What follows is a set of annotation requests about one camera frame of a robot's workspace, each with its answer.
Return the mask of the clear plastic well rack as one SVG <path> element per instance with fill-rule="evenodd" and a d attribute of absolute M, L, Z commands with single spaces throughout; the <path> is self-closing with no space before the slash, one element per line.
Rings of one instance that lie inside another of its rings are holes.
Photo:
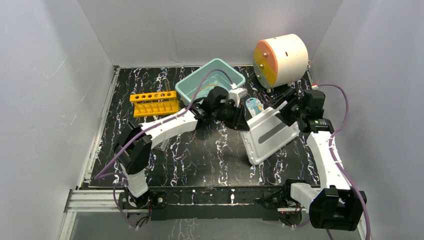
<path fill-rule="evenodd" d="M 166 139 L 166 140 L 162 141 L 161 143 L 159 143 L 158 145 L 156 145 L 154 148 L 158 151 L 165 152 L 168 145 L 169 145 L 169 142 L 170 142 L 170 140 Z"/>

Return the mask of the yellow test tube rack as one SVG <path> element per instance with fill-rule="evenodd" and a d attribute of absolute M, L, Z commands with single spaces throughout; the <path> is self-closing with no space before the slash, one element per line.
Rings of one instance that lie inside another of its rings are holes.
<path fill-rule="evenodd" d="M 131 94 L 129 101 L 134 105 L 135 118 L 171 115 L 180 111 L 180 102 L 174 90 Z"/>

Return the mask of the amber glass test tube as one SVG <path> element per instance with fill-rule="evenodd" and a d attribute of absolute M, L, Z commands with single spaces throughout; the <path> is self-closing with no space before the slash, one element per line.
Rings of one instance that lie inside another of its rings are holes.
<path fill-rule="evenodd" d="M 166 92 L 170 92 L 171 91 L 170 82 L 167 79 L 164 80 L 164 86 L 165 86 L 165 91 Z"/>

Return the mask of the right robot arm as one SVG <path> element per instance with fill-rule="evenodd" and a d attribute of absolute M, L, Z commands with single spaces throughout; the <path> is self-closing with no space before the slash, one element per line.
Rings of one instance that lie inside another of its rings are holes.
<path fill-rule="evenodd" d="M 265 103 L 266 109 L 277 111 L 284 124 L 297 124 L 300 132 L 308 135 L 306 142 L 320 181 L 317 191 L 304 180 L 288 179 L 273 195 L 281 196 L 288 207 L 298 204 L 305 209 L 316 229 L 354 231 L 367 197 L 364 191 L 356 190 L 343 173 L 334 140 L 336 132 L 331 121 L 324 118 L 325 99 L 320 90 L 307 89 L 298 94 L 294 88 L 289 88 Z"/>

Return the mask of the white plastic bin lid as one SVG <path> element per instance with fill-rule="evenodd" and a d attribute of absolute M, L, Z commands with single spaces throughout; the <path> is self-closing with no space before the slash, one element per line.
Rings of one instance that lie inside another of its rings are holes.
<path fill-rule="evenodd" d="M 298 137 L 300 130 L 295 122 L 285 125 L 277 116 L 280 112 L 273 108 L 251 117 L 247 111 L 249 131 L 240 131 L 249 162 L 257 166 Z"/>

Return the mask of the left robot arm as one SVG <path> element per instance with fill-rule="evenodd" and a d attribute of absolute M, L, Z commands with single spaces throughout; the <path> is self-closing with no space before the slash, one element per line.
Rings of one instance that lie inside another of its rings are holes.
<path fill-rule="evenodd" d="M 145 169 L 151 150 L 158 144 L 213 121 L 220 121 L 236 131 L 249 131 L 243 105 L 247 93 L 243 87 L 226 90 L 215 86 L 206 97 L 192 100 L 175 114 L 140 126 L 130 124 L 114 148 L 114 159 L 123 170 L 124 186 L 130 192 L 130 202 L 137 208 L 144 208 L 149 203 Z"/>

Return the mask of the teal plastic bin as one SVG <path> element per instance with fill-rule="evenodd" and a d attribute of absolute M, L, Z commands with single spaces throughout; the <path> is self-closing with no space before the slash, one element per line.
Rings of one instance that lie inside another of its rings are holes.
<path fill-rule="evenodd" d="M 245 77 L 232 66 L 220 58 L 214 58 L 180 80 L 175 89 L 184 105 L 188 106 L 194 96 L 197 99 L 206 97 L 214 87 L 222 87 L 229 91 L 232 89 L 232 84 L 241 87 L 245 82 Z"/>

